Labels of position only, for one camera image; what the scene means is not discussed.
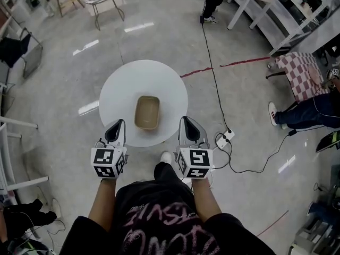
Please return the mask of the person's black trousers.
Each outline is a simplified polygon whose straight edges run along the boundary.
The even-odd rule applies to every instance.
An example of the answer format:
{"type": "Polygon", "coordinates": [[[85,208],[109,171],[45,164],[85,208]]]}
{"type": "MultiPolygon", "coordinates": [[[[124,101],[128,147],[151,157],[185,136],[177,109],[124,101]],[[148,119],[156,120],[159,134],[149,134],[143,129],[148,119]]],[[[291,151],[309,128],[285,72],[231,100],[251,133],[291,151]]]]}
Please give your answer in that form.
{"type": "Polygon", "coordinates": [[[175,173],[171,164],[161,161],[155,166],[154,169],[154,179],[155,182],[167,185],[180,185],[183,182],[179,179],[175,173]]]}

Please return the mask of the person's left forearm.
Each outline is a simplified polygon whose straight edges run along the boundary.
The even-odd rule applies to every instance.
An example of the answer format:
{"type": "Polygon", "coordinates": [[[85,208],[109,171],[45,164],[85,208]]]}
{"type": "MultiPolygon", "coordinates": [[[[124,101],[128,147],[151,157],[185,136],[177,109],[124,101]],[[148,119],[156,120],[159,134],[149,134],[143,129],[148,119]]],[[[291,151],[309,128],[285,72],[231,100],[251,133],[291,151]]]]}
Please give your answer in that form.
{"type": "Polygon", "coordinates": [[[105,231],[111,230],[115,206],[116,179],[102,179],[88,218],[105,231]]]}

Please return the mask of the black folding chair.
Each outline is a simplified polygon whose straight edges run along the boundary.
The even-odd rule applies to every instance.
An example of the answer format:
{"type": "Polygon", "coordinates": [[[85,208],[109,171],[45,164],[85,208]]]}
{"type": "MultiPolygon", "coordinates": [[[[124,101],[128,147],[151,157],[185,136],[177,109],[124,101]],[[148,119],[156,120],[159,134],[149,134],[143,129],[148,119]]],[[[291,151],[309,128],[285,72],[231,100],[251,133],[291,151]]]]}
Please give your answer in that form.
{"type": "Polygon", "coordinates": [[[19,39],[4,37],[0,40],[0,62],[12,69],[22,59],[25,79],[40,66],[42,54],[42,44],[26,27],[22,29],[19,39]]]}

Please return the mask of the grey storage rack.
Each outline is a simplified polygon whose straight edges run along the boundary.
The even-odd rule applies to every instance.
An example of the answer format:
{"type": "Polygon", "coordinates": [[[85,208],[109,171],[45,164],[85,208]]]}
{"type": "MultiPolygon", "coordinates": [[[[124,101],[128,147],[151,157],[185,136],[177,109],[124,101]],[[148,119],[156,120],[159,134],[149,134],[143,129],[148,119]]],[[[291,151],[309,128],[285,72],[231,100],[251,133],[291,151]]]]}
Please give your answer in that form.
{"type": "Polygon", "coordinates": [[[287,255],[340,255],[340,229],[311,218],[295,234],[287,255]]]}

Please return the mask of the white shelf rack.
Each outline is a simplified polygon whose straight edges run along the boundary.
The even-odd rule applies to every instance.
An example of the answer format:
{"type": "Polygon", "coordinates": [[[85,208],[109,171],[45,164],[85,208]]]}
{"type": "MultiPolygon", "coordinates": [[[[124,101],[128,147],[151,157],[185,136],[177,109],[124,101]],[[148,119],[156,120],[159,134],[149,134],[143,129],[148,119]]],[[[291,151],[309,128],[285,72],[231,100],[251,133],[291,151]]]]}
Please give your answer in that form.
{"type": "Polygon", "coordinates": [[[321,26],[340,7],[340,0],[273,0],[268,15],[281,29],[283,37],[292,33],[297,44],[321,26]]]}

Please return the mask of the white power strip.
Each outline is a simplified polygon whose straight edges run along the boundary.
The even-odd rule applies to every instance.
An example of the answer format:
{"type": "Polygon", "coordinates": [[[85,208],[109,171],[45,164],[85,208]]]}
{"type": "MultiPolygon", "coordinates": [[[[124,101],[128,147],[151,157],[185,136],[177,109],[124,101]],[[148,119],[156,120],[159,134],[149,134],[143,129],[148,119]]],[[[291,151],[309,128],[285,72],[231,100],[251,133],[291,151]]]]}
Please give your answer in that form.
{"type": "Polygon", "coordinates": [[[228,129],[224,133],[219,133],[216,135],[215,143],[219,149],[223,149],[227,144],[230,143],[231,139],[235,136],[235,133],[228,129]]]}

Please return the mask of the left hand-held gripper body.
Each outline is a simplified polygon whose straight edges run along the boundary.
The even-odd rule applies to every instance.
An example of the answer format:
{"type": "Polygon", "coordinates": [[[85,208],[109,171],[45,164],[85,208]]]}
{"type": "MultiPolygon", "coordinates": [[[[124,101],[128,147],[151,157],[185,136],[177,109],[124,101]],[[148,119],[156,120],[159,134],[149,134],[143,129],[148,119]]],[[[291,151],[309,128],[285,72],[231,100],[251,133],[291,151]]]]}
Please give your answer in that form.
{"type": "Polygon", "coordinates": [[[127,164],[126,147],[107,144],[106,147],[91,148],[90,163],[101,179],[117,179],[127,164]]]}

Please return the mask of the person's black printed t-shirt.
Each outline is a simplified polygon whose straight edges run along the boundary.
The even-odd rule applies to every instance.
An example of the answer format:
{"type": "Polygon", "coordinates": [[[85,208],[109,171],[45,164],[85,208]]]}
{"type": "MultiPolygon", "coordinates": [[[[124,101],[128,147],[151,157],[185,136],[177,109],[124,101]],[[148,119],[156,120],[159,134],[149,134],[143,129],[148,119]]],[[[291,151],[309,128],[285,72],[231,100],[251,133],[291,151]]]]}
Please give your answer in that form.
{"type": "Polygon", "coordinates": [[[109,231],[87,217],[73,223],[59,255],[275,255],[234,216],[203,221],[183,183],[121,188],[109,231]]]}

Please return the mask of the black and green backpack rig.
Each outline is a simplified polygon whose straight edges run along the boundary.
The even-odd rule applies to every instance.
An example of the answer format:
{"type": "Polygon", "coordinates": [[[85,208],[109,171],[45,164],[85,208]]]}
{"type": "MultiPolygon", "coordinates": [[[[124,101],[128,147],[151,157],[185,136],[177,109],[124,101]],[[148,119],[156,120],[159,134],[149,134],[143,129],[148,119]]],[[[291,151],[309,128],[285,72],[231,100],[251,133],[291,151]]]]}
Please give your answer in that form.
{"type": "Polygon", "coordinates": [[[334,131],[323,137],[316,147],[316,153],[322,152],[333,146],[335,146],[337,150],[340,149],[340,130],[334,131]]]}

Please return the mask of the pink checked cloth stool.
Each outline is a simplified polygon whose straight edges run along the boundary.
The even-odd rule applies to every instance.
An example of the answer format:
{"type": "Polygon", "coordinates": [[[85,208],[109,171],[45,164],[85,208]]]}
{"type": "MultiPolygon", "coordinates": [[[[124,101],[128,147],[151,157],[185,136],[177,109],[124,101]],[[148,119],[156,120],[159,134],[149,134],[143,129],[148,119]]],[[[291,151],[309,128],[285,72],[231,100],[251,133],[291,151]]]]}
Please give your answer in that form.
{"type": "Polygon", "coordinates": [[[289,52],[274,58],[267,64],[272,74],[266,78],[284,75],[290,84],[294,104],[317,95],[329,93],[324,78],[311,53],[289,52]]]}

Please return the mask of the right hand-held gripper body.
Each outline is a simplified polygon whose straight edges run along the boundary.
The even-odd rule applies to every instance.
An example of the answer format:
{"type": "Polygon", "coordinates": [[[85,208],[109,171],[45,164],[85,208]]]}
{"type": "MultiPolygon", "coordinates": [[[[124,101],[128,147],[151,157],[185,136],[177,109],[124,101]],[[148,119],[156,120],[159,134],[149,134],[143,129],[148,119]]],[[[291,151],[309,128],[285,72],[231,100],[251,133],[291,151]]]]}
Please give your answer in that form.
{"type": "Polygon", "coordinates": [[[178,147],[176,163],[184,179],[205,179],[213,168],[213,150],[194,145],[178,147]]]}

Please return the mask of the round white side table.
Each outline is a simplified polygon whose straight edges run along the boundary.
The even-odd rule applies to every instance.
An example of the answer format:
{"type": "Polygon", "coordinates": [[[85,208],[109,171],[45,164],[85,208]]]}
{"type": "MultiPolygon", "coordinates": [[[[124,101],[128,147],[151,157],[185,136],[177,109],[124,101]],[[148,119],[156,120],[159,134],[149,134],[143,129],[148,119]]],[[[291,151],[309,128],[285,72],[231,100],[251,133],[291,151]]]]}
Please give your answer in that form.
{"type": "Polygon", "coordinates": [[[132,147],[158,145],[179,129],[188,110],[188,93],[183,80],[169,66],[152,60],[138,60],[118,68],[106,80],[99,97],[99,115],[104,126],[123,119],[126,144],[132,147]],[[159,124],[155,130],[142,130],[134,123],[141,96],[160,100],[159,124]]]}

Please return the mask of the person's right forearm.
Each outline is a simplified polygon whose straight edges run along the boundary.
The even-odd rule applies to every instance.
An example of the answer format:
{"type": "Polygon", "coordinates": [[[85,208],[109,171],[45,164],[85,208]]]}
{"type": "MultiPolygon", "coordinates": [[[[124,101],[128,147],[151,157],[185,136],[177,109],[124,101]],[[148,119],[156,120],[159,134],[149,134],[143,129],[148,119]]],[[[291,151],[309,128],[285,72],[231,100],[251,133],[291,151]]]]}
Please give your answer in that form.
{"type": "Polygon", "coordinates": [[[192,179],[192,187],[197,214],[203,222],[222,213],[207,178],[192,179]]]}

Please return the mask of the white frame table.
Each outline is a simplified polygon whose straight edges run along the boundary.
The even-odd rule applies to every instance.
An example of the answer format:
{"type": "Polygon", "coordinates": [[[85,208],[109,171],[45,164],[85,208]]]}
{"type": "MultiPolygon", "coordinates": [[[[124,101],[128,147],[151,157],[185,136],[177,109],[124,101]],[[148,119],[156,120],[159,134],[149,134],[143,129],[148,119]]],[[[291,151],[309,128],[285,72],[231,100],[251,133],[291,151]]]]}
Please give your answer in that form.
{"type": "Polygon", "coordinates": [[[9,151],[8,138],[21,139],[22,135],[19,133],[11,133],[7,130],[7,123],[14,123],[22,126],[35,127],[34,124],[20,122],[17,120],[11,121],[9,118],[0,116],[0,195],[8,195],[11,191],[26,188],[29,186],[37,185],[49,181],[48,176],[28,180],[25,182],[16,183],[11,158],[9,151]]]}

